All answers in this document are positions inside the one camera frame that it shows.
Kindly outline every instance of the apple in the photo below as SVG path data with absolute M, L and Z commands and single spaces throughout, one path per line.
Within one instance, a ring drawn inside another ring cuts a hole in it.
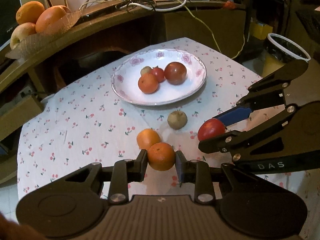
M 203 141 L 209 138 L 216 137 L 226 132 L 224 124 L 215 118 L 211 118 L 203 123 L 198 131 L 198 140 Z
M 14 49 L 25 37 L 36 34 L 36 25 L 34 23 L 23 23 L 17 26 L 10 39 L 10 48 Z

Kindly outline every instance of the wooden shelf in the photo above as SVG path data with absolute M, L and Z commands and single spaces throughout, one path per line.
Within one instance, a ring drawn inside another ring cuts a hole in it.
M 0 156 L 0 184 L 17 176 L 17 152 L 10 151 L 8 155 Z
M 9 111 L 0 116 L 0 141 L 17 130 L 22 124 L 28 122 L 42 113 L 43 105 L 35 96 L 26 96 Z
M 158 2 L 157 6 L 160 8 L 172 7 L 179 5 L 177 1 Z M 186 6 L 190 8 L 222 8 L 224 2 L 221 1 L 192 1 L 187 2 Z M 237 4 L 237 9 L 245 9 L 244 5 Z M 4 91 L 10 84 L 17 80 L 24 73 L 49 58 L 56 52 L 73 44 L 85 37 L 88 37 L 101 30 L 110 28 L 112 26 L 128 22 L 137 18 L 145 17 L 154 14 L 153 11 L 148 11 L 140 7 L 136 7 L 129 12 L 116 11 L 114 13 L 95 18 L 91 21 L 84 22 L 71 28 L 61 38 L 45 46 L 41 51 L 37 52 L 28 59 L 15 60 L 1 75 L 0 75 L 0 93 Z

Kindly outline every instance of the tomato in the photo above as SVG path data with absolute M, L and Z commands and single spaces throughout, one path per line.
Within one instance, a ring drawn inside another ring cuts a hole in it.
M 159 68 L 158 66 L 154 67 L 151 71 L 151 74 L 153 74 L 159 83 L 163 82 L 165 77 L 164 77 L 164 70 L 162 68 Z
M 223 8 L 224 9 L 228 9 L 228 10 L 234 10 L 236 9 L 236 4 L 234 2 L 231 2 L 231 1 L 227 1 L 224 5 L 223 5 Z
M 172 85 L 181 85 L 187 76 L 187 68 L 180 62 L 171 62 L 164 69 L 164 76 Z
M 226 127 L 218 119 L 212 118 L 204 122 L 198 131 L 199 141 L 216 137 L 217 135 L 224 134 Z
M 176 154 L 168 143 L 156 143 L 148 150 L 148 163 L 156 171 L 167 171 L 176 162 Z
M 150 74 L 143 74 L 138 80 L 139 89 L 145 94 L 152 94 L 158 89 L 159 83 L 157 78 Z

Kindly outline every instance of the tablecloth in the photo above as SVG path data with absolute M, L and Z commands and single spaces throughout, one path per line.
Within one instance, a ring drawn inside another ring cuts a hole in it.
M 260 79 L 230 58 L 188 38 L 152 45 L 148 49 L 175 48 L 199 57 L 207 68 L 204 86 L 193 96 L 167 106 L 141 107 L 120 100 L 111 88 L 113 71 L 130 55 L 106 65 L 68 85 L 45 100 L 45 110 L 23 125 L 18 149 L 18 194 L 25 194 L 63 177 L 89 163 L 113 166 L 122 159 L 135 159 L 140 152 L 136 136 L 156 130 L 162 141 L 181 150 L 187 159 L 206 161 L 211 167 L 231 162 L 230 154 L 206 155 L 198 150 L 197 131 L 204 121 L 234 107 L 247 87 Z M 169 113 L 181 109 L 188 123 L 175 131 L 167 124 Z M 230 129 L 250 129 L 272 117 L 283 107 L 254 112 Z M 301 235 L 311 238 L 319 221 L 319 170 L 292 174 L 262 175 L 301 196 L 308 205 L 308 220 Z M 193 196 L 194 185 L 179 186 L 175 168 L 155 171 L 148 166 L 142 183 L 128 185 L 134 194 Z M 101 194 L 108 195 L 106 182 Z

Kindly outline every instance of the drawer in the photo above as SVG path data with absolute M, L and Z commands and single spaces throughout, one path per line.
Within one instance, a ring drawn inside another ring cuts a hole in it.
M 42 113 L 44 107 L 35 96 L 23 98 L 17 105 L 0 116 L 0 141 L 20 126 Z

